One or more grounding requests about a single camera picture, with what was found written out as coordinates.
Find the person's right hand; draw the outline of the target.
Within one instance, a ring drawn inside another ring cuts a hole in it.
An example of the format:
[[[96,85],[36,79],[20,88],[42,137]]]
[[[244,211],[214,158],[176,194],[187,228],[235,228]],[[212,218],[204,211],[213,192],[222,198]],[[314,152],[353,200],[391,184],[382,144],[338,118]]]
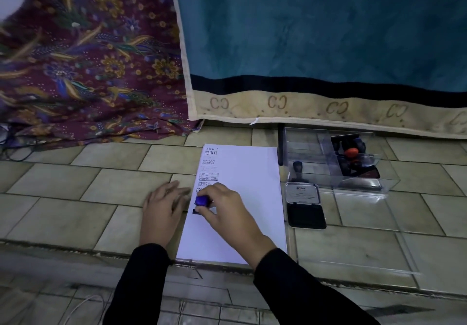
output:
[[[197,193],[206,195],[213,200],[220,219],[220,226],[212,228],[255,270],[276,245],[260,230],[238,192],[215,183]]]

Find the person's left hand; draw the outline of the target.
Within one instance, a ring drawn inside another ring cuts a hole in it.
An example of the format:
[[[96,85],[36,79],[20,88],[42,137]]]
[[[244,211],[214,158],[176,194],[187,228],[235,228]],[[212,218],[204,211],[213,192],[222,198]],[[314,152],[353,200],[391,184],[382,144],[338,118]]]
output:
[[[168,183],[164,183],[150,192],[143,203],[140,246],[157,244],[166,248],[175,235],[183,211],[170,211],[165,202],[167,185]]]

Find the blue rubber stamp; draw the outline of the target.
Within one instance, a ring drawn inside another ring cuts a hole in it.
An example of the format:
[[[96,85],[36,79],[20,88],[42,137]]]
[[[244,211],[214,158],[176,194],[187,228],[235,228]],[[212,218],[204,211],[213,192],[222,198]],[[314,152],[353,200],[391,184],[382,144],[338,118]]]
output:
[[[213,200],[209,196],[196,196],[194,201],[194,208],[192,214],[199,215],[200,213],[196,210],[197,207],[203,207],[212,213],[216,214],[216,207],[213,205]]]

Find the white paper sheet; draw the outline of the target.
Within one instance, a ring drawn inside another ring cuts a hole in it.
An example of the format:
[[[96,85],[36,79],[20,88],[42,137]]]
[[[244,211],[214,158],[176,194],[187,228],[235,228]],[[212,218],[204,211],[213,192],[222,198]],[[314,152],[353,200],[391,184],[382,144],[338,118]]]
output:
[[[277,149],[205,144],[176,260],[246,264],[194,210],[197,193],[214,183],[238,192],[260,230],[288,252]]]

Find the person's left forearm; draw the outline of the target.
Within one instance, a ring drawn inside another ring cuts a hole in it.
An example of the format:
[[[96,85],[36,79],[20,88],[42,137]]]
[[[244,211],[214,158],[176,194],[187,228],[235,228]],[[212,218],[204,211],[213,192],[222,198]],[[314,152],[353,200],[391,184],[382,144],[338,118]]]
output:
[[[149,243],[135,248],[102,325],[157,325],[170,263],[161,245]]]

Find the person's right forearm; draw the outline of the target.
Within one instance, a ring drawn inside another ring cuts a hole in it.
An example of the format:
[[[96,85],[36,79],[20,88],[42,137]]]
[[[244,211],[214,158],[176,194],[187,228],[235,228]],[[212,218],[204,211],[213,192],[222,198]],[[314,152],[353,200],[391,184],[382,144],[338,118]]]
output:
[[[254,285],[280,325],[380,325],[278,248],[269,251],[255,268]]]

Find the open black ink pad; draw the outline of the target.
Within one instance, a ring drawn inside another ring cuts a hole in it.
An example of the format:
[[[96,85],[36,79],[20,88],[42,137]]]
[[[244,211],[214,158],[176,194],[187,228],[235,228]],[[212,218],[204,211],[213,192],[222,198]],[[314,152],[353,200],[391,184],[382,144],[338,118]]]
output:
[[[314,230],[327,228],[318,185],[309,182],[287,182],[285,202],[290,227]]]

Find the clear plastic box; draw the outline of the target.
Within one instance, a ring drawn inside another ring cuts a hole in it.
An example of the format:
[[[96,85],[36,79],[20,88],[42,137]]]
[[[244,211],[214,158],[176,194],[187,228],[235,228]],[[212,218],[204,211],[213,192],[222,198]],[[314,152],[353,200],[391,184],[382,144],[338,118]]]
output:
[[[339,186],[342,181],[340,169],[335,161],[331,136],[358,133],[367,145],[367,151],[379,158],[377,169],[381,175],[382,191],[349,190]],[[377,137],[372,132],[291,128],[284,130],[284,166],[288,168],[287,182],[294,182],[293,162],[303,163],[303,179],[318,185],[321,191],[363,197],[384,198],[400,182],[392,165],[384,159],[385,154]]]

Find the large black stamp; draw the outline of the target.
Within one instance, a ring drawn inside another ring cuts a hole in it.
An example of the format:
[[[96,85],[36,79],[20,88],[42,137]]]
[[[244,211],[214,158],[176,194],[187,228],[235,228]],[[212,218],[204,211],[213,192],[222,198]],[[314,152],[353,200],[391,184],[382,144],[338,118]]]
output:
[[[362,139],[358,133],[331,136],[335,161],[342,175],[342,181],[339,183],[339,186],[349,190],[382,191],[382,184],[380,183],[381,175],[377,169],[378,157],[369,153],[367,148],[366,153],[359,154],[356,159],[347,159],[344,156],[345,150],[355,147],[353,142],[355,138]]]

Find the clear plastic lid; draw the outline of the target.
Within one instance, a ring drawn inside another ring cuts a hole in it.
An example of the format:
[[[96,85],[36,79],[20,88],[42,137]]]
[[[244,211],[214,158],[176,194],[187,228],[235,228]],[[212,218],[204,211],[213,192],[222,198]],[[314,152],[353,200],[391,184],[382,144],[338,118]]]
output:
[[[406,233],[382,194],[320,190],[324,229],[290,228],[298,263],[322,278],[419,275]]]

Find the maroon floral cloth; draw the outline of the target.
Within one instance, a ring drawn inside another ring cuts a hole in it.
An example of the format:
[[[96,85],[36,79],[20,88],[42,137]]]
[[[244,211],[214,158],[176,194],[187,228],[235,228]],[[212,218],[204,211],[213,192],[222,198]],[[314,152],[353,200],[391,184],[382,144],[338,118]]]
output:
[[[197,133],[173,0],[24,0],[0,22],[0,147]]]

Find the teal blanket with beige border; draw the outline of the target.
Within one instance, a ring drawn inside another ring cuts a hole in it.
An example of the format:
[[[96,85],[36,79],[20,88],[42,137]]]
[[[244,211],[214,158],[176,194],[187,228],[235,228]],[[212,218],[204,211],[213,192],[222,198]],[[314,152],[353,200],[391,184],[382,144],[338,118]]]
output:
[[[467,0],[173,0],[190,120],[467,139]]]

